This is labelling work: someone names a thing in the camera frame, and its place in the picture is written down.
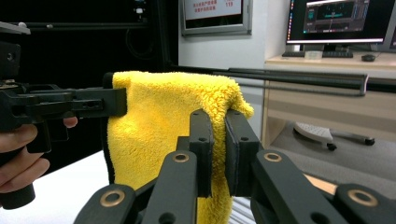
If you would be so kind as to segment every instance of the desk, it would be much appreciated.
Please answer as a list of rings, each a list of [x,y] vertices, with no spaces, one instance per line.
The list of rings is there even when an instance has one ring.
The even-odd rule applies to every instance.
[[[91,196],[107,185],[105,156],[100,151],[37,179],[35,199],[18,209],[0,208],[0,223],[71,224]]]
[[[264,69],[299,72],[335,72],[368,74],[370,77],[396,79],[396,54],[381,53],[374,62],[361,61],[355,52],[352,59],[282,58],[276,56],[265,62]],[[269,87],[291,83],[266,81]],[[262,143],[269,147],[282,131],[286,121],[294,120],[335,130],[381,138],[396,142],[396,93],[367,91],[364,97],[347,97],[308,92],[267,89],[264,94]]]

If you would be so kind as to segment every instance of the wall-mounted screen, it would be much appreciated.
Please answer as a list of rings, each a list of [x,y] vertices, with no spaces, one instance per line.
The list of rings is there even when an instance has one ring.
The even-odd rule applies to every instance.
[[[182,35],[251,33],[251,0],[179,0]]]

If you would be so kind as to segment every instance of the white wall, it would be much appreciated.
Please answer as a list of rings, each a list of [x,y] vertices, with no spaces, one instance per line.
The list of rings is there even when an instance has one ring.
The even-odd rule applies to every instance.
[[[252,0],[251,35],[182,36],[179,28],[179,65],[227,69],[230,67],[263,69],[265,59],[285,49],[290,0]],[[236,78],[245,99],[255,109],[249,120],[255,134],[262,136],[263,89],[244,87],[262,81]]]

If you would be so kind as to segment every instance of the white table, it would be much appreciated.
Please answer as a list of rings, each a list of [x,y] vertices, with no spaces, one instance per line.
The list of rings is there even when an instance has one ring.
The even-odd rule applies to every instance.
[[[0,209],[0,223],[71,224],[99,189],[108,185],[103,151],[34,182],[35,199],[14,210]]]

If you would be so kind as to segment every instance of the computer monitor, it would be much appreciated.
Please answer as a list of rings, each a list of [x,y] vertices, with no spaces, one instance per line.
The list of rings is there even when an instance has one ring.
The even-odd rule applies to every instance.
[[[381,44],[395,0],[290,0],[288,45]]]
[[[372,50],[396,53],[396,4],[393,6],[392,16],[389,20],[389,26],[384,38],[384,43],[382,45],[372,45]]]

